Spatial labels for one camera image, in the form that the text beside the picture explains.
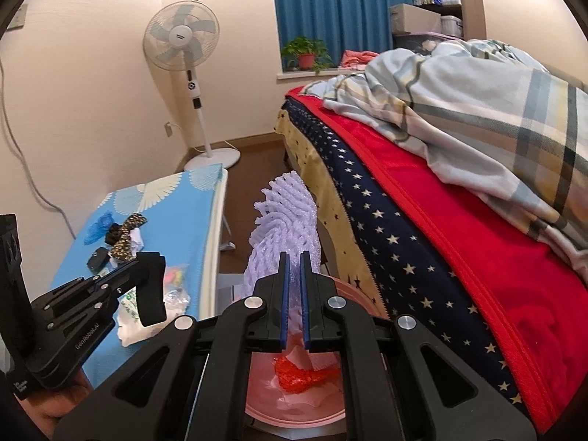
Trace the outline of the red blanket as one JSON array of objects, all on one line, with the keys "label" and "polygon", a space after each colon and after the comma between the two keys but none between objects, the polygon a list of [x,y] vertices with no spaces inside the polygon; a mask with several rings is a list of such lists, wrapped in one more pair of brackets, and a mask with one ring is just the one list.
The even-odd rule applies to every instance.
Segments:
[{"label": "red blanket", "polygon": [[587,436],[587,290],[548,246],[469,191],[442,183],[419,157],[368,126],[292,90],[340,136],[448,263],[498,343],[538,434]]}]

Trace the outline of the clear bag with candies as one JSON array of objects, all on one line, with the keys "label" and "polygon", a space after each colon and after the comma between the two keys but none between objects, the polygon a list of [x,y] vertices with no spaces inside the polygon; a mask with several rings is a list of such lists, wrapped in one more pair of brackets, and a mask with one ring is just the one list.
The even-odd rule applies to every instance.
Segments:
[{"label": "clear bag with candies", "polygon": [[184,268],[166,267],[164,272],[164,304],[169,311],[184,313],[190,296],[184,287]]}]

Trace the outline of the black gold dotted wrapper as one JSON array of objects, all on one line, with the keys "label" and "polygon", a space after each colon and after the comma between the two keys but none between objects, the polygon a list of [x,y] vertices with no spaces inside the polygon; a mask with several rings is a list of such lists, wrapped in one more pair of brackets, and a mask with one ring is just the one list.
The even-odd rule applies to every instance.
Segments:
[{"label": "black gold dotted wrapper", "polygon": [[133,213],[122,225],[113,224],[105,235],[105,242],[111,247],[110,256],[121,262],[132,261],[135,257],[132,251],[132,237],[130,232],[140,229],[147,223],[143,214]]}]

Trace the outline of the blue foam net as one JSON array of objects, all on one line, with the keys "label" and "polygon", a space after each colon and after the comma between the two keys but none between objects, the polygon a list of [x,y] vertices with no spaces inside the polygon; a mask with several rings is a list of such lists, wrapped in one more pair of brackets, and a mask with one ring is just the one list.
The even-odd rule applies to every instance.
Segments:
[{"label": "blue foam net", "polygon": [[84,238],[84,244],[88,246],[96,243],[98,240],[104,239],[114,223],[115,220],[112,217],[111,211],[103,213],[88,229]]}]

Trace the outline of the cardboard box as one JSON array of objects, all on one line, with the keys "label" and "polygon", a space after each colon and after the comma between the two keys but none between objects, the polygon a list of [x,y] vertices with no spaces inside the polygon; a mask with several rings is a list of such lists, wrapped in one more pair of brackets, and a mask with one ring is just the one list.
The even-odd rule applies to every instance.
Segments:
[{"label": "cardboard box", "polygon": [[423,8],[397,4],[390,8],[393,35],[441,33],[441,16]]}]

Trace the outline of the red plastic bag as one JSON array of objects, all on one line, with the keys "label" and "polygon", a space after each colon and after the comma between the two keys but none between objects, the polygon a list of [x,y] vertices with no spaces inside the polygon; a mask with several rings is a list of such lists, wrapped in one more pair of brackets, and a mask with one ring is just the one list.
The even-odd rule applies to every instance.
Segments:
[{"label": "red plastic bag", "polygon": [[318,370],[303,369],[282,355],[275,359],[274,371],[280,387],[292,394],[333,382],[341,376],[341,368],[335,365]]}]

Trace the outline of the potted green plant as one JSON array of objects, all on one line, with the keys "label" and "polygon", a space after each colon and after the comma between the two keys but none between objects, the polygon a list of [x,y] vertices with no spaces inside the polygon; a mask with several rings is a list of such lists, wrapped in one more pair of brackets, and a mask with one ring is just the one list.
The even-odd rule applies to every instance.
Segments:
[{"label": "potted green plant", "polygon": [[300,71],[320,72],[333,67],[326,43],[321,39],[298,36],[282,48],[281,56],[288,68]]}]

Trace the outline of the navy star bedsheet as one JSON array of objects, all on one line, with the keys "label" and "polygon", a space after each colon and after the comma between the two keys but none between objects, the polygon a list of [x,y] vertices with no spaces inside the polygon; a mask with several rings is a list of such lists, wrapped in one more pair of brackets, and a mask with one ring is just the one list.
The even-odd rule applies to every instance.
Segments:
[{"label": "navy star bedsheet", "polygon": [[301,101],[281,110],[317,149],[350,219],[388,318],[408,313],[521,412],[518,386],[478,307],[448,263],[369,173],[356,153]]}]

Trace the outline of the pink clothes pile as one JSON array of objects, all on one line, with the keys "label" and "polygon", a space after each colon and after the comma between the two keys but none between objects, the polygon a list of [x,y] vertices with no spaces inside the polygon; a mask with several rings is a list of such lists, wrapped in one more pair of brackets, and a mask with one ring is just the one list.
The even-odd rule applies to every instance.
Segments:
[{"label": "pink clothes pile", "polygon": [[339,63],[340,71],[362,71],[379,54],[371,51],[345,50]]}]

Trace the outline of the blue curtain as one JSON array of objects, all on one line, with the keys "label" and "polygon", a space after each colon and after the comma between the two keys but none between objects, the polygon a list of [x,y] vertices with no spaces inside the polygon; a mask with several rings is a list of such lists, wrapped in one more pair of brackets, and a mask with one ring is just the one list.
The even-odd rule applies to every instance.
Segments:
[{"label": "blue curtain", "polygon": [[339,63],[346,50],[392,49],[389,10],[413,0],[274,0],[279,43],[297,37],[321,40]]}]

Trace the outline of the purple foam net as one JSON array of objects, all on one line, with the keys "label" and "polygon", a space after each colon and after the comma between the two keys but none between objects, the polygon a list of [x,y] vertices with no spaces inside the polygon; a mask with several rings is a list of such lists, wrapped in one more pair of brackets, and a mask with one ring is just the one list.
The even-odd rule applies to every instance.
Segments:
[{"label": "purple foam net", "polygon": [[259,213],[250,234],[251,254],[243,274],[244,296],[253,294],[257,280],[278,271],[280,254],[290,258],[292,289],[298,289],[300,256],[310,254],[311,267],[321,265],[321,244],[317,231],[317,206],[297,172],[286,172],[262,190],[264,199],[254,204]]}]

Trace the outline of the plaid light quilt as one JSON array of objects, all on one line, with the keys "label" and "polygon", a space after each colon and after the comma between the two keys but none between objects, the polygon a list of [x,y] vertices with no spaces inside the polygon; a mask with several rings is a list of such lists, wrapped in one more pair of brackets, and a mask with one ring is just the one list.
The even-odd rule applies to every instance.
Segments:
[{"label": "plaid light quilt", "polygon": [[587,96],[497,40],[379,54],[303,94],[420,156],[444,183],[587,273]]}]

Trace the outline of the white bag green print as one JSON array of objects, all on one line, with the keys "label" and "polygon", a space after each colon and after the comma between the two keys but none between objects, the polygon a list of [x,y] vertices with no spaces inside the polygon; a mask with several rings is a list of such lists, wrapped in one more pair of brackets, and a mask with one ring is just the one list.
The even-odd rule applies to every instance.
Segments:
[{"label": "white bag green print", "polygon": [[178,316],[183,316],[189,306],[190,296],[181,287],[174,285],[164,287],[164,306],[166,311],[166,320],[161,323],[155,323],[151,326],[144,326],[139,317],[137,308],[137,290],[132,289],[119,301],[118,330],[116,335],[123,347],[130,347],[138,344],[140,341],[154,337],[167,325],[173,322]]}]

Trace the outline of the blue patterned table cover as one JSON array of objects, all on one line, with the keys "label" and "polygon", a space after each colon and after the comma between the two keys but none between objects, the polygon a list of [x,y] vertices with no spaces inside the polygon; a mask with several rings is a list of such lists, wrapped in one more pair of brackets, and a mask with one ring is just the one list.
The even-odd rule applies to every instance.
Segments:
[{"label": "blue patterned table cover", "polygon": [[214,164],[107,194],[79,231],[51,287],[92,274],[88,259],[104,241],[87,245],[85,240],[98,218],[111,213],[116,223],[123,223],[130,214],[141,213],[147,217],[140,228],[144,251],[161,253],[169,268],[182,270],[190,297],[186,313],[196,320],[215,316],[227,179],[228,171]]}]

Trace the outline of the yellow star bed skirt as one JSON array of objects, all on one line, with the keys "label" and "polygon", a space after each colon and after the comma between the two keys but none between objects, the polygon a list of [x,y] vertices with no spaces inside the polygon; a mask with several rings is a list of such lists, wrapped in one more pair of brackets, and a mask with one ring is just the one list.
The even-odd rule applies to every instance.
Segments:
[{"label": "yellow star bed skirt", "polygon": [[284,139],[290,164],[315,200],[326,270],[351,287],[372,313],[386,319],[389,314],[383,298],[352,231],[338,185],[326,164],[310,140],[291,122],[289,112],[278,113],[275,130]]}]

